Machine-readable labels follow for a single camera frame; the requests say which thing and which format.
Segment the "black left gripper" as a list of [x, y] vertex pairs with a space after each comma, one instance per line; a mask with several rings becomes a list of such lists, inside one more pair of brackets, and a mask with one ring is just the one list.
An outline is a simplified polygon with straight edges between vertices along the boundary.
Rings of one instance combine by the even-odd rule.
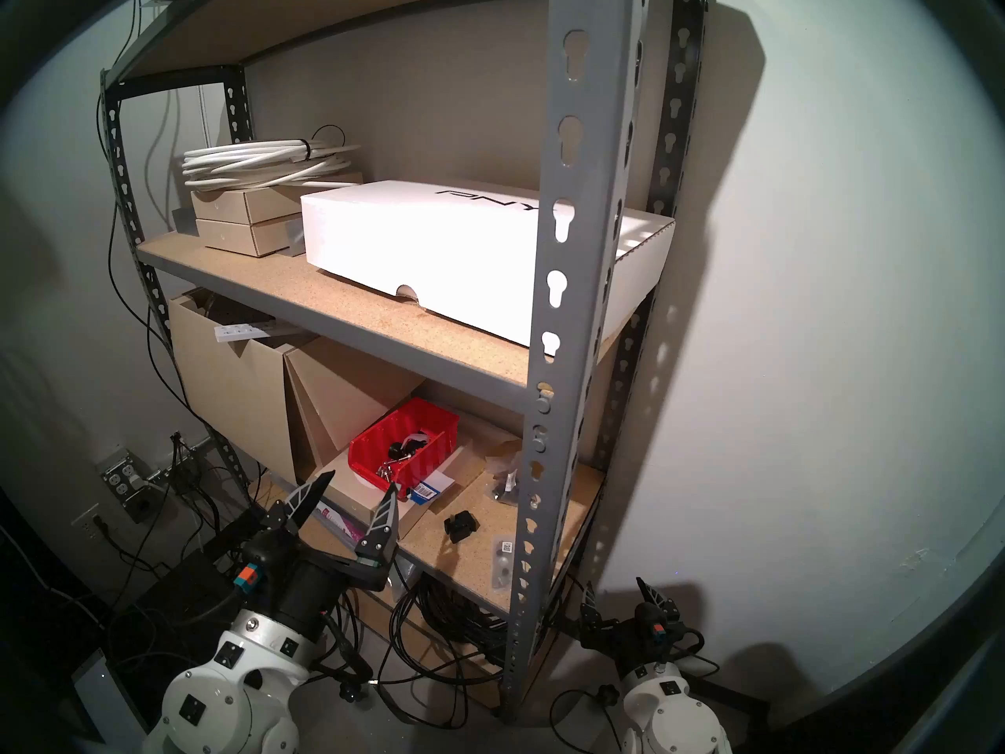
[[390, 483], [350, 561], [314, 549], [298, 535], [333, 477], [333, 470], [322, 472], [267, 509], [242, 553], [244, 569], [256, 578], [252, 588], [235, 584], [208, 609], [209, 620], [221, 620], [225, 610], [239, 605], [295, 631], [319, 631], [323, 615], [348, 589], [386, 588], [398, 544], [400, 487]]

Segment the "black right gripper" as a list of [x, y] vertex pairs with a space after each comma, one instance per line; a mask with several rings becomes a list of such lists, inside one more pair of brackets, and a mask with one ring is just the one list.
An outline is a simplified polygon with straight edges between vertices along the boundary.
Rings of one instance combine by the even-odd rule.
[[580, 628], [583, 648], [614, 659], [617, 671], [634, 671], [651, 662], [681, 659], [673, 651], [688, 635], [696, 643], [685, 648], [683, 655], [697, 655], [703, 648], [703, 636], [686, 626], [675, 602], [647, 584], [640, 576], [636, 583], [645, 603], [636, 605], [633, 617], [625, 620], [604, 619], [596, 603], [591, 582], [581, 588]]

